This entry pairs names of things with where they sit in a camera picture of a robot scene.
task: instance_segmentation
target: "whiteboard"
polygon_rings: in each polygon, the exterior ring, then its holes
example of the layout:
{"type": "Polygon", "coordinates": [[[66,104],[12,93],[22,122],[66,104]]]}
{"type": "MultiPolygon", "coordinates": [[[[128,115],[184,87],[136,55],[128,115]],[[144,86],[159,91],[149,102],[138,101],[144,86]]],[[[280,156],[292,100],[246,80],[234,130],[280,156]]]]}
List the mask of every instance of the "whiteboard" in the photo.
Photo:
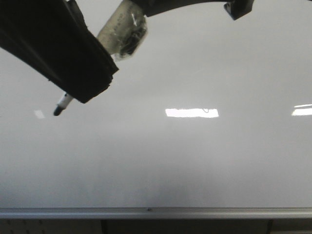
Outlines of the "whiteboard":
{"type": "MultiPolygon", "coordinates": [[[[95,35],[119,4],[77,2],[95,35]]],[[[312,207],[311,11],[261,0],[237,21],[220,2],[150,17],[110,88],[59,117],[62,90],[0,50],[0,215],[312,207]]]]}

